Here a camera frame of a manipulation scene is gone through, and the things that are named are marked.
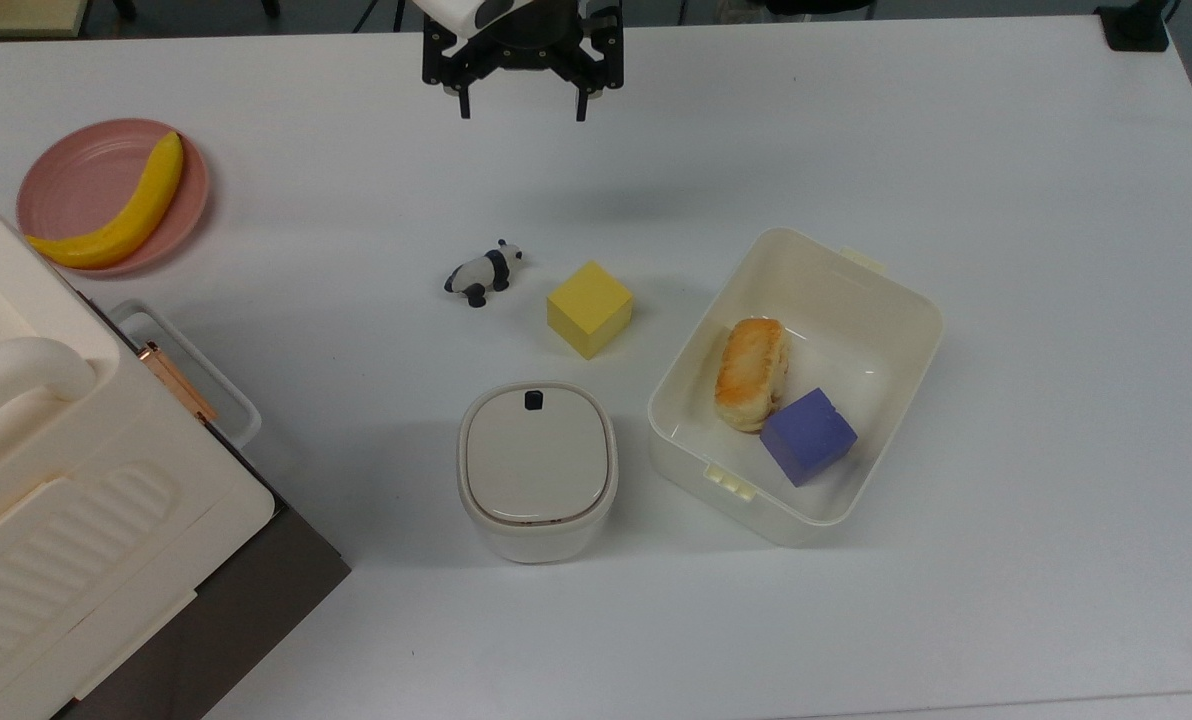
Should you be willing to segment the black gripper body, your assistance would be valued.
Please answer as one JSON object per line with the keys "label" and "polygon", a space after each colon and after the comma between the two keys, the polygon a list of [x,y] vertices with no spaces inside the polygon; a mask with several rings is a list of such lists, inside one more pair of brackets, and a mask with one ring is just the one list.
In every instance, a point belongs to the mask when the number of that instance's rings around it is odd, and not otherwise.
{"label": "black gripper body", "polygon": [[423,1],[421,12],[421,76],[451,97],[495,70],[550,70],[590,99],[623,87],[619,1]]}

